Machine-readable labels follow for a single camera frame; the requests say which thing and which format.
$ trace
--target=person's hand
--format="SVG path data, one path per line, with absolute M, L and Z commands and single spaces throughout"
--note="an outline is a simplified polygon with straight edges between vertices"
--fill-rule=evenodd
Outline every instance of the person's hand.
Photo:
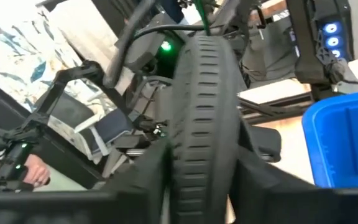
M 44 186 L 50 176 L 46 163 L 38 156 L 31 154 L 24 165 L 29 169 L 24 182 L 34 187 Z

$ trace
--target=blue plastic bin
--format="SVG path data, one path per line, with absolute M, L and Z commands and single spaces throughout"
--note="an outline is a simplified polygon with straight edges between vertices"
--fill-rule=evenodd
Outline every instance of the blue plastic bin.
M 358 187 L 358 93 L 317 102 L 302 123 L 314 183 Z

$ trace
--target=green cable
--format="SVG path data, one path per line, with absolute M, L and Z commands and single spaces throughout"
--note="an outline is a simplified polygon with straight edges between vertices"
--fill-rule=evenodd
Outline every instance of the green cable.
M 194 1 L 198 14 L 200 14 L 201 21 L 203 21 L 205 33 L 206 35 L 210 36 L 211 30 L 209 29 L 209 21 L 207 15 L 205 14 L 203 2 L 202 0 L 194 0 Z

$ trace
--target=blue light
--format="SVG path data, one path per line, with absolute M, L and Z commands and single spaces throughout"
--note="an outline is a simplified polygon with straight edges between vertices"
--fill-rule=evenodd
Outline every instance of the blue light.
M 336 35 L 342 31 L 342 25 L 340 22 L 328 23 L 323 27 L 324 35 Z
M 342 53 L 341 53 L 340 50 L 333 50 L 332 53 L 334 54 L 334 56 L 335 56 L 336 58 L 339 58 L 339 57 L 342 56 Z
M 338 48 L 340 46 L 342 46 L 344 43 L 342 37 L 340 36 L 333 36 L 333 37 L 328 37 L 326 39 L 326 47 L 331 49 L 331 48 Z

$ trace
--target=wheel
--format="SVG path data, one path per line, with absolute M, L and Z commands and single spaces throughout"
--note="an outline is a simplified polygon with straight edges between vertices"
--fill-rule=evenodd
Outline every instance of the wheel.
M 169 127 L 173 224 L 225 221 L 237 159 L 240 75 L 231 46 L 222 37 L 196 36 L 181 51 Z

